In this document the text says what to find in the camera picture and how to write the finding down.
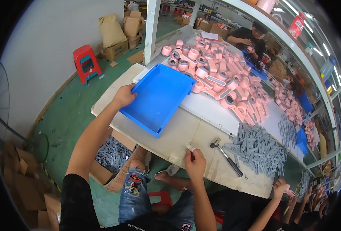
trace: ripped jeans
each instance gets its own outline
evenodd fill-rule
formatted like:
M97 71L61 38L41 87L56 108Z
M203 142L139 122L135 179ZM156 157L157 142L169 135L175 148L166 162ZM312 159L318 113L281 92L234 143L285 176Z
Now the ripped jeans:
M144 170L128 168L119 201L120 224L152 212L146 186L150 180ZM192 190L182 190L177 203L159 219L182 231L191 230L194 226Z

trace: fluorescent light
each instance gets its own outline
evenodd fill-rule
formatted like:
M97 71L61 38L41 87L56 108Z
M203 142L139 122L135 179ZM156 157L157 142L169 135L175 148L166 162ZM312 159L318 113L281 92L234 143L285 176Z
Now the fluorescent light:
M328 56L330 56L330 52L328 51L328 49L327 49L326 45L325 45L325 44L323 44L323 46L325 47L325 50L326 50L326 52L327 52L327 55L328 55Z
M308 29L310 30L311 33L313 33L312 28L310 28L309 24L304 20L304 24L308 27Z
M295 12L296 13L296 15L298 15L299 14L299 12L297 11L297 10L295 10L295 8L292 6L292 5L290 5L286 0L282 0L288 7L290 7L292 10L293 10L293 12Z
M304 13L305 14L305 16L307 17L307 18L310 18L310 19L312 19L313 17L310 15L310 14L308 14L308 13Z
M337 73L336 67L334 67L334 70L335 70L335 74L336 74L336 76L337 76L337 81L339 82L339 86L341 86L339 74Z
M284 10L281 9L281 8L273 8L273 10L274 10L274 11L277 11L277 12L284 12Z
M323 54L317 48L313 47L313 50L315 50L318 54L320 54L320 56L323 57Z

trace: green floor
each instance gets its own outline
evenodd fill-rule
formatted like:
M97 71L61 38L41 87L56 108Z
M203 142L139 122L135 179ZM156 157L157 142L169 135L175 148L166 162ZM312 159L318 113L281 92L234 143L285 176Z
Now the green floor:
M180 27L173 21L173 17L160 17L156 36L162 36ZM48 137L49 150L43 164L58 186L62 187L62 181L76 141L85 127L95 118L90 112L91 106L118 77L131 67L127 58L143 49L144 42L115 60L118 64L114 67L110 66L109 61L99 59L99 66L104 72L104 78L94 77L89 81L88 87L83 87L78 76L76 76L51 102L42 120L34 127L32 137L37 136L40 132ZM45 154L36 153L36 158L41 161L45 158ZM150 177L154 178L156 172L167 168L169 164L166 160L153 155ZM293 158L289 158L284 169L286 170L284 178L291 185L296 185L300 181L301 165ZM186 176L187 174L185 170L181 169L177 175ZM208 180L206 180L206 186L208 192L223 188L223 186ZM118 224L120 194L107 192L93 178L90 178L90 187L99 223L105 227ZM169 188L162 182L153 180L148 184L149 192L157 192L161 189L170 192L173 202L176 202L180 196L180 192Z

